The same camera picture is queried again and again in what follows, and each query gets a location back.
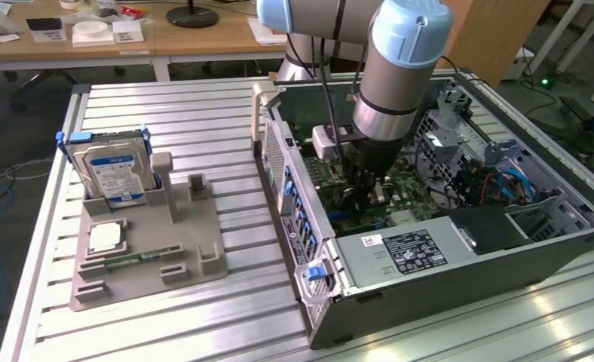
slotted aluminum surface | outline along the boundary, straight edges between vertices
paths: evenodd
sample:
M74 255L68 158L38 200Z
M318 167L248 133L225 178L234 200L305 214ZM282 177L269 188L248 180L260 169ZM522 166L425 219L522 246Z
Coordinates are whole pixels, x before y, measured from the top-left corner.
M594 252L526 290L337 348L309 349L250 151L252 88L261 80L105 85L84 96L77 129L149 124L154 151L173 152L174 178L204 172L214 182L230 275L70 311L84 187L68 166L20 359L594 361Z

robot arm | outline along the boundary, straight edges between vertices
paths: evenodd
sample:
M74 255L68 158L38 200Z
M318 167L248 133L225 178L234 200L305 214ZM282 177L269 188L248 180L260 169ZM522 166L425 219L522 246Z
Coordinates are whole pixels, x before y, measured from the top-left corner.
M369 46L354 111L354 128L364 138L353 141L346 155L341 155L358 208L368 207L368 196L404 147L453 25L452 11L440 0L386 0L376 13L372 9L380 3L368 0L258 3L266 26Z

hard drive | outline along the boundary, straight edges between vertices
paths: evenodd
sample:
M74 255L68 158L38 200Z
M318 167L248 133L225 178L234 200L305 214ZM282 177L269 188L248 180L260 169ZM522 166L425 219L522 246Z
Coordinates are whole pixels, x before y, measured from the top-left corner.
M106 198L112 208L145 204L146 191L160 187L150 168L148 128L118 133L76 132L58 145L78 171L89 198Z

white tape roll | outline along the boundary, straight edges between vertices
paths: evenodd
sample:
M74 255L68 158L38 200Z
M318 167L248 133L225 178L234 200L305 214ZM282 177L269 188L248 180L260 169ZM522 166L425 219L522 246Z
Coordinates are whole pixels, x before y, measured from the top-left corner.
M60 6L68 10L78 9L85 3L85 0L60 0Z

black lamp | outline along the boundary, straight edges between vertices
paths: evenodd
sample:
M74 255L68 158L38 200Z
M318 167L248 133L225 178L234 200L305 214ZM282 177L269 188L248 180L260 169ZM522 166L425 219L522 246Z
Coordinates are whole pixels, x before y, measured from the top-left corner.
M188 6L168 12L168 20L184 28L208 28L220 22L220 15L213 10L196 6L196 0L188 0Z

